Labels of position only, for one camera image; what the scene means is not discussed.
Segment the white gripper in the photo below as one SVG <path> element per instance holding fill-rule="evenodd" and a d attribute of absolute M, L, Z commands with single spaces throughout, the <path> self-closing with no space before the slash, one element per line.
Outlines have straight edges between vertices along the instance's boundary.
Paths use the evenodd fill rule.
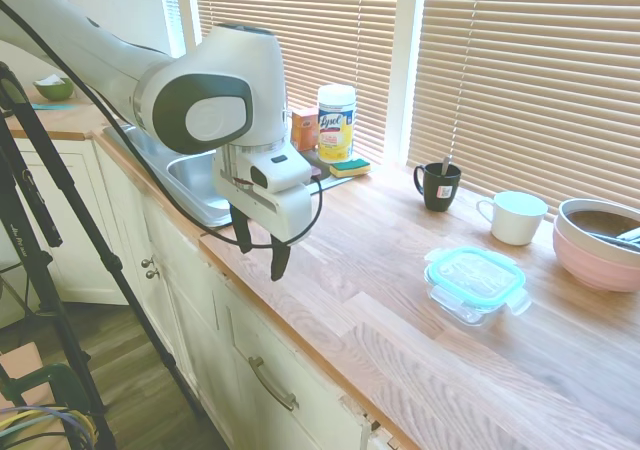
<path fill-rule="evenodd" d="M 313 219 L 306 184 L 312 167 L 294 146 L 280 140 L 257 147 L 227 144 L 216 150 L 214 186 L 230 204 L 237 246 L 252 250 L 248 218 L 271 236 L 271 280 L 280 280 L 291 248 L 286 241 L 305 236 Z"/>

